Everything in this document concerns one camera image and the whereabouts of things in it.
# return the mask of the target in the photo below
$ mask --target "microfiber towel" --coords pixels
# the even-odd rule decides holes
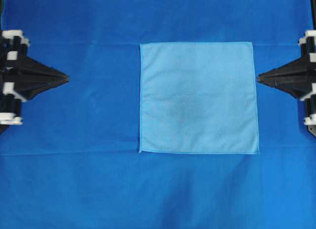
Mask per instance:
[[[140,50],[140,152],[259,152],[252,43],[148,43]]]

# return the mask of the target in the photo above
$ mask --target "blue backdrop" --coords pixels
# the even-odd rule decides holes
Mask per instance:
[[[71,81],[0,136],[0,228],[315,228],[316,140],[289,95],[257,85],[260,155],[137,153],[139,43],[252,41],[259,74],[311,21],[309,0],[6,0],[3,29]]]

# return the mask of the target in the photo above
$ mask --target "blue fabric surface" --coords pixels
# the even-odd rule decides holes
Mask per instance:
[[[149,43],[140,50],[140,152],[259,152],[250,42]]]
[[[0,228],[316,228],[316,142],[257,85],[258,155],[139,154],[139,44],[252,41],[256,74],[300,56],[309,0],[6,0],[4,29],[71,82],[0,136]]]

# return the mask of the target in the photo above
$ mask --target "square towel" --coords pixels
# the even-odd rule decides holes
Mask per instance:
[[[149,43],[140,50],[140,152],[259,152],[252,43]]]

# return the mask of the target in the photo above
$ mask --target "black pole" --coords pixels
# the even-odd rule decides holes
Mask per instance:
[[[312,6],[313,26],[314,26],[314,30],[316,30],[316,0],[311,0],[311,6]]]

